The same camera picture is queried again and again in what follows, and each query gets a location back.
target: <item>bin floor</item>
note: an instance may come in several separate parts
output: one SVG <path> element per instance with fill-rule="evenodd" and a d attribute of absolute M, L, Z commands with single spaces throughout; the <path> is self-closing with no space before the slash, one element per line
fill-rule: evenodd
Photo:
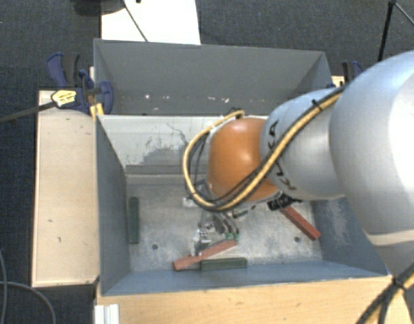
<path fill-rule="evenodd" d="M 130 245 L 132 272 L 172 269 L 172 262 L 190 254 L 201 209 L 183 207 L 186 196 L 181 175 L 127 175 L 127 195 L 139 200 L 140 239 Z M 294 208 L 312 225 L 309 203 Z M 257 205 L 241 221 L 237 247 L 212 258 L 245 257 L 250 265 L 321 260 L 312 242 L 283 214 Z"/>

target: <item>green wooden block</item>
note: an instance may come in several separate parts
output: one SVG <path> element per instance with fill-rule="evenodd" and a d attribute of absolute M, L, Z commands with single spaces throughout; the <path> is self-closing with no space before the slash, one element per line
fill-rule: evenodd
<path fill-rule="evenodd" d="M 128 233 L 131 244 L 139 243 L 139 201 L 132 197 L 128 201 Z"/>

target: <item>gray carpet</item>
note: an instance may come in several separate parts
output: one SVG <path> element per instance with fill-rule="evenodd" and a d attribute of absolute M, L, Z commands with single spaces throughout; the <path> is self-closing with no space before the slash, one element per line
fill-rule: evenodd
<path fill-rule="evenodd" d="M 398 0 L 414 18 L 414 0 Z M 0 113 L 36 104 L 52 86 L 44 62 L 57 52 L 93 64 L 99 4 L 87 0 L 0 0 Z M 387 0 L 197 0 L 201 41 L 325 51 L 333 74 L 352 59 L 376 62 Z M 385 55 L 414 49 L 414 28 L 394 11 Z M 34 117 L 0 126 L 0 245 L 8 278 L 28 284 L 34 194 Z M 47 290 L 58 323 L 92 323 L 90 286 Z M 0 310 L 2 303 L 0 288 Z M 7 323 L 50 323 L 32 294 L 10 290 Z"/>

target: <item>orange object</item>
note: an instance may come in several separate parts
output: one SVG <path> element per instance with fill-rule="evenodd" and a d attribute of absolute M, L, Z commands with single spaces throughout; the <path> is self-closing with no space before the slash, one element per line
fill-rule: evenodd
<path fill-rule="evenodd" d="M 264 119 L 245 117 L 233 120 L 211 139 L 207 181 L 218 198 L 229 193 L 261 163 L 259 141 Z M 248 201 L 271 196 L 277 188 L 265 179 Z"/>
<path fill-rule="evenodd" d="M 319 230 L 313 227 L 303 216 L 291 206 L 279 210 L 293 224 L 295 224 L 310 240 L 314 241 L 321 236 Z"/>
<path fill-rule="evenodd" d="M 225 251 L 231 247 L 236 246 L 237 243 L 233 240 L 224 240 L 222 242 L 218 242 L 217 244 L 206 248 L 202 251 L 202 254 L 199 256 L 187 256 L 177 261 L 174 261 L 174 269 L 176 271 L 183 270 L 195 263 L 203 261 L 204 259 L 211 257 L 219 252 Z"/>

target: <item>gray box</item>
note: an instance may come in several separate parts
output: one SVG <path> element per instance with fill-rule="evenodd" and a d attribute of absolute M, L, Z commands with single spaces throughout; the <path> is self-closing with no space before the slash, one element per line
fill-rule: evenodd
<path fill-rule="evenodd" d="M 172 270 L 172 261 L 190 252 L 201 216 L 182 205 L 186 143 L 231 107 L 268 115 L 288 99 L 325 88 L 331 77 L 322 52 L 106 40 L 95 40 L 94 52 L 96 81 L 110 80 L 115 93 L 112 114 L 99 116 L 96 135 L 104 296 L 386 274 L 345 199 L 296 208 L 321 231 L 318 241 L 258 205 L 239 223 L 238 247 L 224 252 L 248 258 L 246 269 Z M 136 245 L 128 237 L 132 196 L 139 199 Z"/>

